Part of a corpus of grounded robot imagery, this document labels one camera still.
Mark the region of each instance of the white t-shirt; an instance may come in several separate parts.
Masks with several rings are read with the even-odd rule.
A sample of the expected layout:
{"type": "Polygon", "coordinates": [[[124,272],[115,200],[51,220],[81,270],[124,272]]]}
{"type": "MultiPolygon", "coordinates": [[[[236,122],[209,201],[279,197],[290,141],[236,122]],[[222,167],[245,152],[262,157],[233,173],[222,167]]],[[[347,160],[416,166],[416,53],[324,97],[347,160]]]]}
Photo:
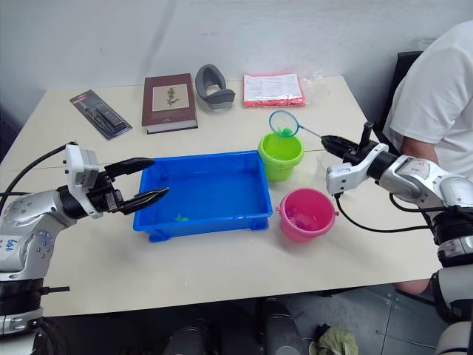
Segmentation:
{"type": "Polygon", "coordinates": [[[448,172],[473,178],[473,21],[433,42],[414,62],[392,101],[384,135],[434,143],[448,172]]]}

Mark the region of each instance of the green bucket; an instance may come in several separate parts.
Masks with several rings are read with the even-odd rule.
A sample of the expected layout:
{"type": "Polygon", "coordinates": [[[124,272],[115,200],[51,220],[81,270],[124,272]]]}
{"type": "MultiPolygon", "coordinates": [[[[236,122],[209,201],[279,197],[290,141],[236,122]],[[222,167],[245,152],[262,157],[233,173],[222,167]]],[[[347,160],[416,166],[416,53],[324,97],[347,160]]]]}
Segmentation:
{"type": "Polygon", "coordinates": [[[286,180],[304,156],[304,146],[296,137],[279,137],[270,133],[259,142],[258,152],[265,165],[266,177],[272,181],[286,180]]]}

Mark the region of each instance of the blue tray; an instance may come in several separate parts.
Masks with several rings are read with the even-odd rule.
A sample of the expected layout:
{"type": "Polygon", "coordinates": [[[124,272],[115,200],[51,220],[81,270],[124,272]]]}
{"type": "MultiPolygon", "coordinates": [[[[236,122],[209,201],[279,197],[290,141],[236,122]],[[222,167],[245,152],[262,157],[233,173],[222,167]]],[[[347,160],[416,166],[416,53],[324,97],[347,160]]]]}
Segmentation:
{"type": "Polygon", "coordinates": [[[135,213],[133,229],[151,242],[231,229],[267,229],[273,213],[259,153],[157,158],[143,171],[140,192],[169,187],[165,197],[135,213]]]}

